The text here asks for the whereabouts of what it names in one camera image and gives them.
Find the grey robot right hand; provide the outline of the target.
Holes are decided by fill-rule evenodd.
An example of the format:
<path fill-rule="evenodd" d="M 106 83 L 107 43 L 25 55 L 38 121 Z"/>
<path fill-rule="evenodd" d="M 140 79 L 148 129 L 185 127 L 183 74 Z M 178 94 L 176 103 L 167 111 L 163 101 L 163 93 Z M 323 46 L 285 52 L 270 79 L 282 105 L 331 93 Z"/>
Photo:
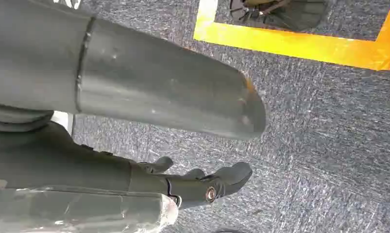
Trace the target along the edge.
<path fill-rule="evenodd" d="M 137 163 L 76 144 L 55 111 L 251 139 L 265 107 L 237 69 L 50 0 L 0 0 L 0 187 L 161 193 L 182 208 L 238 192 L 238 162 L 167 175 L 171 159 Z"/>

